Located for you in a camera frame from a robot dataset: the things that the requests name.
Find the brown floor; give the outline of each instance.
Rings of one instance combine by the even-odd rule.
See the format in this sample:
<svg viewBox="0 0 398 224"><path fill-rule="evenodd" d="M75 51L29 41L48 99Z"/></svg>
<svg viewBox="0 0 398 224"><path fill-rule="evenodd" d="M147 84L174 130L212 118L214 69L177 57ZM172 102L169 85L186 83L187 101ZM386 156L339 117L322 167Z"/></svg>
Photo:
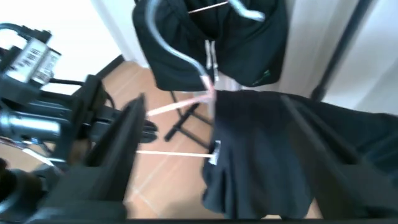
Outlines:
<svg viewBox="0 0 398 224"><path fill-rule="evenodd" d="M118 108L139 93L146 94L147 109L158 108L172 102L169 92L158 90L148 69L135 63L125 62L104 80L104 85L114 98ZM190 94L177 93L179 99L189 98ZM198 112L207 114L206 106ZM159 128L159 138L153 143L142 144L142 150L197 152L205 149L184 135L177 133L170 142L163 136L178 120L174 111L150 118ZM184 127L197 136L208 140L211 127L196 118L190 118ZM0 157L6 158L11 167L31 170L39 163L29 156L9 147L0 146ZM131 184L126 192L125 204L130 218L222 218L201 205L205 184L201 178L203 159L197 157L178 157L138 154ZM316 218L316 209L310 209L309 218Z"/></svg>

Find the hanger hook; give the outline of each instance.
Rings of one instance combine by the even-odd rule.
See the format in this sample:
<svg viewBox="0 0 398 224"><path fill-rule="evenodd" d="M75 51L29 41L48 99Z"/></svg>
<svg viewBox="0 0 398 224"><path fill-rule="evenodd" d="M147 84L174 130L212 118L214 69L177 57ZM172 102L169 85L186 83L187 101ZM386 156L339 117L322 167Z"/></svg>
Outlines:
<svg viewBox="0 0 398 224"><path fill-rule="evenodd" d="M263 12L248 10L240 0L228 0L232 8L242 17L262 22L266 19Z"/></svg>
<svg viewBox="0 0 398 224"><path fill-rule="evenodd" d="M160 1L161 0L149 0L149 2L147 4L146 11L145 11L145 20L148 25L148 29L151 32L151 34L154 36L156 42L158 42L160 44L160 46L162 46L166 51L170 52L174 56L176 56L176 57L190 63L192 66L194 66L196 68L196 70L198 70L198 73L201 77L208 77L210 79L209 75L207 75L207 73L206 73L205 68L197 60L172 48L162 38L159 31L157 31L156 24L155 24L155 16L156 16L156 10L160 4Z"/></svg>

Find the drawstring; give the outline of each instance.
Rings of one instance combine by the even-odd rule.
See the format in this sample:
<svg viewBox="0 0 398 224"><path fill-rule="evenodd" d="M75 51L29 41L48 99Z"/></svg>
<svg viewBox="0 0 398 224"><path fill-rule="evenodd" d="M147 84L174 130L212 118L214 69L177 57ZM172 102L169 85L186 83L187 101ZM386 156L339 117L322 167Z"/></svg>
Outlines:
<svg viewBox="0 0 398 224"><path fill-rule="evenodd" d="M206 49L206 69L211 69L213 66L214 70L214 80L218 81L218 64L217 64L217 56L216 56L216 42L213 40L205 40L205 49Z"/></svg>
<svg viewBox="0 0 398 224"><path fill-rule="evenodd" d="M218 81L218 64L217 64L217 56L216 56L216 42L214 40L211 42L211 57L213 59L214 80Z"/></svg>

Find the black metal stand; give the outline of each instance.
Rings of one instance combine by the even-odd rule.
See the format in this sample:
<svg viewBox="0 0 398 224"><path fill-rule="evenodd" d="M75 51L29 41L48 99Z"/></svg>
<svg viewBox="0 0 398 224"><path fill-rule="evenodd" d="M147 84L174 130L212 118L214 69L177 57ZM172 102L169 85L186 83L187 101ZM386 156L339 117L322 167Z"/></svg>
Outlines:
<svg viewBox="0 0 398 224"><path fill-rule="evenodd" d="M172 95L174 103L177 102L177 98L174 95L173 91L170 91L170 94ZM191 133L190 131L186 130L185 128L182 127L184 122L192 115L196 117L197 119L201 120L202 122L212 125L211 121L209 121L207 118L203 117L200 114L195 113L195 110L198 108L199 103L195 103L192 105L184 114L182 114L181 109L177 109L177 113L180 116L180 119L173 125L172 129L164 136L165 141L170 141L170 139L174 136L174 134L177 131L180 131L182 134L184 134L186 137L192 139L199 145L203 146L204 148L208 149L209 145L206 143L204 140L200 139L198 136L195 134Z"/></svg>

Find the black fabric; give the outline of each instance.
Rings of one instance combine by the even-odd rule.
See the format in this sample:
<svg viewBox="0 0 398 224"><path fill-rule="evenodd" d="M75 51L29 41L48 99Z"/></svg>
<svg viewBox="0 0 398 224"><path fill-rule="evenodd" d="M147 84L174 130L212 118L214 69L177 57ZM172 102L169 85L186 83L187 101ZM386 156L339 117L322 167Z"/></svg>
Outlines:
<svg viewBox="0 0 398 224"><path fill-rule="evenodd" d="M285 128L292 117L283 93L217 91L212 140L221 141L216 165L205 160L203 205L226 218L280 215L303 218L313 197ZM398 119L289 95L325 142L340 143L396 181Z"/></svg>
<svg viewBox="0 0 398 224"><path fill-rule="evenodd" d="M204 67L205 40L215 40L218 69L244 86L277 82L287 39L284 1L242 1L248 9L264 12L264 22L243 18L228 5L188 14L188 11L223 1L164 0L156 14L157 28L168 44ZM144 18L147 3L148 0L138 2L132 19L157 87L175 91L204 90L197 71L166 52L151 36Z"/></svg>

